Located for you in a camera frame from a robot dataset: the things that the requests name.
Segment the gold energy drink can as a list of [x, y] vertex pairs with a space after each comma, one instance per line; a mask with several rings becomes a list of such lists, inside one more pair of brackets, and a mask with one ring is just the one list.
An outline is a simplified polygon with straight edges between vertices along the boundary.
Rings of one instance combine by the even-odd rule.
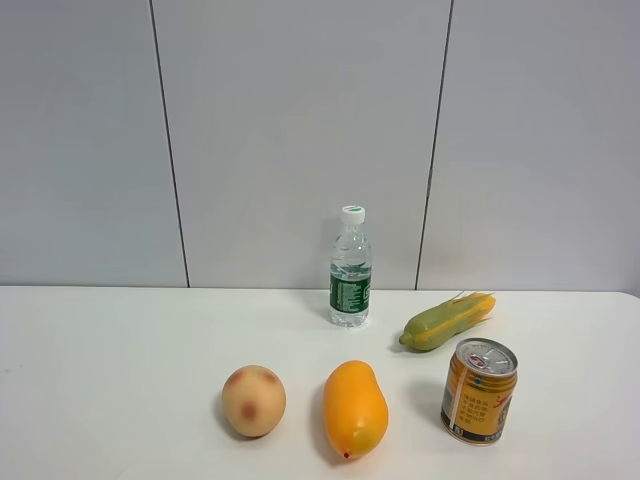
[[449, 363], [441, 405], [447, 431], [470, 444], [497, 442], [517, 384], [517, 368], [515, 354], [495, 340], [460, 341]]

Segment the clear water bottle green label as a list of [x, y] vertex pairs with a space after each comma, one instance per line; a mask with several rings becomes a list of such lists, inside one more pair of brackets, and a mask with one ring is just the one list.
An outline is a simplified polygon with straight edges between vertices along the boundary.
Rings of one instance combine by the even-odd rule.
[[365, 219], [362, 206], [342, 208], [330, 257], [330, 320], [347, 328], [360, 327], [369, 314], [372, 252]]

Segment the toy corn cob green husk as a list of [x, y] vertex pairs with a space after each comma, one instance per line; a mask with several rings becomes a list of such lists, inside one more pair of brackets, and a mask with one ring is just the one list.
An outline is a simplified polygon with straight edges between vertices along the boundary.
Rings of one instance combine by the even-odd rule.
[[411, 318], [399, 337], [399, 344], [420, 352], [435, 350], [485, 321], [495, 304], [496, 298], [490, 293], [458, 294]]

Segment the beige peach with red spots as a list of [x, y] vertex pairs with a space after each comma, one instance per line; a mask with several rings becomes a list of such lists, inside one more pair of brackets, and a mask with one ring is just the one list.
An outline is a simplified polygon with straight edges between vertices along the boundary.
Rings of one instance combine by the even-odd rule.
[[286, 391], [269, 368], [246, 365], [225, 381], [222, 408], [226, 420], [240, 435], [259, 438], [269, 434], [282, 420]]

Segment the yellow orange mango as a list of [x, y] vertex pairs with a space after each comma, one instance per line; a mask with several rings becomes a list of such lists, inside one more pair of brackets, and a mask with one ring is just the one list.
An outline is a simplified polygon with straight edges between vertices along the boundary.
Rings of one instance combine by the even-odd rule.
[[389, 408], [374, 370], [360, 360], [347, 361], [330, 374], [322, 410], [329, 444], [348, 461], [371, 453], [389, 424]]

